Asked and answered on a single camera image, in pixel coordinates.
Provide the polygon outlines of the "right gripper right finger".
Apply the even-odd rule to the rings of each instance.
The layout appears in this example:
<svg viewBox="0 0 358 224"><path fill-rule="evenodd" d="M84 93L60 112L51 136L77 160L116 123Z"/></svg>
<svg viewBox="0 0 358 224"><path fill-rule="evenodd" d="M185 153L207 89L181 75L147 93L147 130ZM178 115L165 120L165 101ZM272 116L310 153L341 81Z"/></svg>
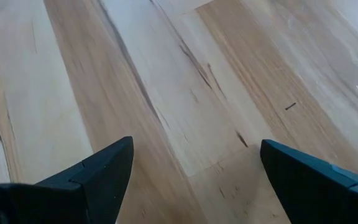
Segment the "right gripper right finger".
<svg viewBox="0 0 358 224"><path fill-rule="evenodd" d="M271 139L260 158L292 224L358 224L358 174Z"/></svg>

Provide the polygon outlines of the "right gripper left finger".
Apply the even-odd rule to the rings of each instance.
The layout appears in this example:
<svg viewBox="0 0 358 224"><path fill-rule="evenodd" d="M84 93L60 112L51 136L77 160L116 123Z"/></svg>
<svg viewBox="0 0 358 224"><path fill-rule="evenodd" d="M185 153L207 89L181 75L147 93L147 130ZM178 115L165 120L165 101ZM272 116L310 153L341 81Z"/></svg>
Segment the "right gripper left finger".
<svg viewBox="0 0 358 224"><path fill-rule="evenodd" d="M0 224L115 224L133 158L126 136L36 184L0 184Z"/></svg>

